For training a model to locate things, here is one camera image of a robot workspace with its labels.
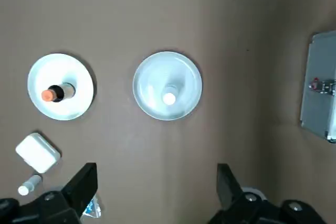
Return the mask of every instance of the screw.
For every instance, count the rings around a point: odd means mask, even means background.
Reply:
[[[44,200],[48,201],[48,200],[52,200],[55,197],[55,195],[53,193],[47,194],[44,197]]]
[[[8,200],[5,200],[4,202],[0,203],[0,209],[5,209],[9,206]]]
[[[293,209],[294,211],[302,211],[302,207],[299,203],[297,202],[292,202],[289,204],[289,207]]]
[[[250,202],[257,200],[257,197],[254,194],[247,194],[247,195],[245,195],[245,197]]]

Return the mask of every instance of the small white bottle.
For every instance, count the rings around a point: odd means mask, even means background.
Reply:
[[[29,180],[24,182],[19,188],[18,192],[19,194],[26,196],[28,195],[31,191],[34,191],[36,186],[42,181],[42,177],[39,175],[33,175],[30,177]]]
[[[75,95],[75,88],[69,83],[51,85],[41,93],[41,98],[45,102],[60,102]]]

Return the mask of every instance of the white box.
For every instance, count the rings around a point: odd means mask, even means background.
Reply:
[[[28,135],[15,151],[38,173],[45,173],[61,158],[59,152],[38,133]]]

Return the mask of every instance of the paper plate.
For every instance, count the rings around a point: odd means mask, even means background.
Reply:
[[[202,78],[196,65],[177,52],[158,52],[146,58],[133,79],[133,93],[140,108],[159,120],[188,115],[202,94]]]
[[[75,95],[60,102],[45,102],[42,91],[51,85],[69,83]],[[51,54],[40,58],[28,75],[28,93],[31,101],[44,115],[56,120],[72,120],[87,111],[93,99],[93,82],[86,67],[74,57]]]

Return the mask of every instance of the plastic bag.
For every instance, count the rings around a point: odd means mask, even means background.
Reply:
[[[98,203],[98,197],[94,195],[93,199],[90,201],[88,206],[86,207],[83,215],[90,216],[93,218],[100,218],[101,217],[101,208]]]

